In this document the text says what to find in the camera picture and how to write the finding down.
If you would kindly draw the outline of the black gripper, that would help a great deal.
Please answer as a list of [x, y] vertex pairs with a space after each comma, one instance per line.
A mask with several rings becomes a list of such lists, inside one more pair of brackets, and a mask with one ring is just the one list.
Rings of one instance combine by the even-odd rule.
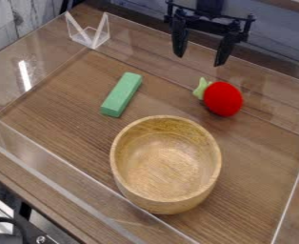
[[190, 7], [179, 0], [166, 0], [167, 14], [166, 22], [171, 26], [174, 52], [183, 57], [191, 30], [223, 36], [219, 45], [215, 67], [223, 66], [231, 56], [235, 45], [247, 42], [251, 27], [257, 22], [253, 14], [245, 17], [223, 14], [226, 0], [198, 0], [194, 7]]

